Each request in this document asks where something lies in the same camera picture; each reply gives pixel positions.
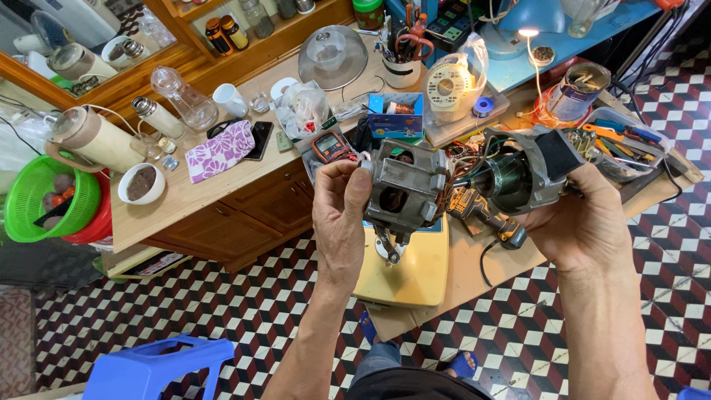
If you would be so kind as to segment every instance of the man's left hand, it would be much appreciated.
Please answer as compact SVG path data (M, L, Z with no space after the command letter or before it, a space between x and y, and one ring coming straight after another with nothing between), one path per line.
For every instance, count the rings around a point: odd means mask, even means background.
M319 282L340 293L353 292L365 253L363 211L373 178L358 163L342 160L316 170L314 230Z

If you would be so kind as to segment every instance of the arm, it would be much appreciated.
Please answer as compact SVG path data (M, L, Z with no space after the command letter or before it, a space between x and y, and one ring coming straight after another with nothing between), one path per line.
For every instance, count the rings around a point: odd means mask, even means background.
M584 194L517 217L558 271L572 399L657 399L646 363L639 280L619 192L586 164Z
M339 161L316 171L314 230L319 251L319 279L264 400L326 399L333 353L348 299L363 264L363 209L372 178L355 162Z

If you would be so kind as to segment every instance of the lamp light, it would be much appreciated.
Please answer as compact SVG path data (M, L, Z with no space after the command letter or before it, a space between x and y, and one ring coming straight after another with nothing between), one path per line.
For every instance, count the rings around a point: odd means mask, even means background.
M513 60L526 52L525 38L539 32L563 33L565 13L560 0L519 0L509 9L502 1L499 13L507 11L498 24L487 22L481 30L489 58Z

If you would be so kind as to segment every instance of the blue plastic stool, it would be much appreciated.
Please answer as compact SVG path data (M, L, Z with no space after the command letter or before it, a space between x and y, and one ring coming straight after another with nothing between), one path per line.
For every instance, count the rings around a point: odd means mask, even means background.
M178 343L192 344L193 348L160 354ZM234 356L235 348L227 339L205 340L188 334L106 354L94 364L83 398L156 400L173 379L210 368L203 399L213 400L222 363Z
M679 392L677 400L711 400L711 391L685 386Z

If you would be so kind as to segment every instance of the beige electric kettle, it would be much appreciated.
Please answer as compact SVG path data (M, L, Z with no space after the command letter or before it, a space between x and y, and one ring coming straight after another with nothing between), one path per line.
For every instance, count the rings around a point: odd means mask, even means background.
M48 156L64 164L86 172L98 172L104 168L126 172L145 160L144 156L131 149L131 135L89 106L72 107L57 119L52 127L52 139L45 142ZM85 164L60 154L68 150L95 164Z

